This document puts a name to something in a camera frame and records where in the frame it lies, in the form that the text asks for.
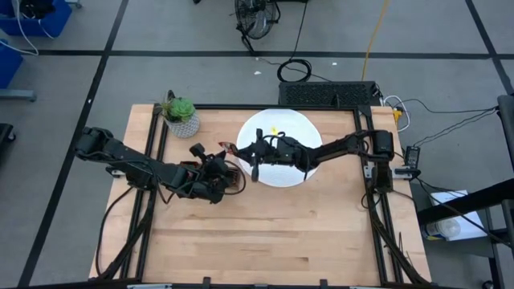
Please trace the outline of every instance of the yellow object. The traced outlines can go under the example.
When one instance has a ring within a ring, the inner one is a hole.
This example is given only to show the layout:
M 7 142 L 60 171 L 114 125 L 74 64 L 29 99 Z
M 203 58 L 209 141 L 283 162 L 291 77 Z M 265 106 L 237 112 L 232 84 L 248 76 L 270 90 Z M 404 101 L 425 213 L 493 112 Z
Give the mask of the yellow object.
M 394 122 L 396 123 L 396 126 L 398 126 L 398 120 L 402 116 L 402 111 L 399 109 L 393 109 L 393 116 L 394 116 Z
M 371 39 L 369 41 L 368 50 L 366 52 L 366 57 L 364 59 L 364 67 L 362 68 L 362 77 L 361 81 L 364 81 L 364 78 L 366 77 L 366 68 L 368 67 L 368 58 L 369 58 L 369 51 L 371 51 L 371 46 L 373 45 L 373 41 L 377 37 L 378 28 L 380 28 L 380 25 L 382 24 L 382 19 L 384 18 L 384 14 L 386 14 L 387 6 L 389 5 L 390 0 L 384 0 L 384 5 L 382 6 L 382 11 L 380 12 L 380 18 L 378 18 L 378 23 L 375 26 L 375 31 L 373 31 L 373 35 L 371 35 Z

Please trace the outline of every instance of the potted plant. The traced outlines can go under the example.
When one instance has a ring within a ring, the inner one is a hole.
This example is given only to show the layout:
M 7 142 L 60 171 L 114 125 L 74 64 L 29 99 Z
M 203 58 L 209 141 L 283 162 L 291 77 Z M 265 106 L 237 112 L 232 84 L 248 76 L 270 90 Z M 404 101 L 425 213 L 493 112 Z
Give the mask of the potted plant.
M 175 97 L 168 91 L 168 97 L 161 103 L 161 114 L 171 132 L 180 138 L 192 137 L 200 129 L 200 118 L 191 100 Z

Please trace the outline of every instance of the small yellow piece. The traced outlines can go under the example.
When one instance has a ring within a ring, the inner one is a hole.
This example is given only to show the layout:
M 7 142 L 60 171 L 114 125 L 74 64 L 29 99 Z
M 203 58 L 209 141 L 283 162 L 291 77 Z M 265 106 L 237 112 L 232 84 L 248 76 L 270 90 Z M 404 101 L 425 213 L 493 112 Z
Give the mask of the small yellow piece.
M 394 122 L 396 123 L 396 126 L 398 126 L 398 120 L 402 116 L 402 111 L 397 110 L 396 108 L 393 110 L 393 116 L 394 116 Z

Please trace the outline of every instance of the white pot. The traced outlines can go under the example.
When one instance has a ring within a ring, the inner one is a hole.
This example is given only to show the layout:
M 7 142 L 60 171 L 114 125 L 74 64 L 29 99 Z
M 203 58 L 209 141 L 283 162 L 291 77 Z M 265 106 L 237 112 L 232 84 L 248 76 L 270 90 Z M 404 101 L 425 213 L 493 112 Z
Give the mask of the white pot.
M 172 134 L 180 138 L 192 137 L 200 129 L 200 118 L 197 112 L 194 112 L 193 116 L 186 122 L 174 123 L 167 119 L 164 119 L 164 121 Z

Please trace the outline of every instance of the office chair wheel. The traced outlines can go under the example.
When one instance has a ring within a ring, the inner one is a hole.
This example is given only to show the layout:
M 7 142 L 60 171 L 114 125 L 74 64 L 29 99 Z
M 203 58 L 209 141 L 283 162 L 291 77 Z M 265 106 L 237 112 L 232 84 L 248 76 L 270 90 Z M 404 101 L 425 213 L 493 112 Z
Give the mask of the office chair wheel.
M 9 136 L 7 137 L 7 142 L 13 142 L 16 140 L 16 134 L 14 132 L 10 132 Z
M 492 281 L 486 281 L 482 283 L 482 289 L 494 289 L 495 285 L 492 283 Z

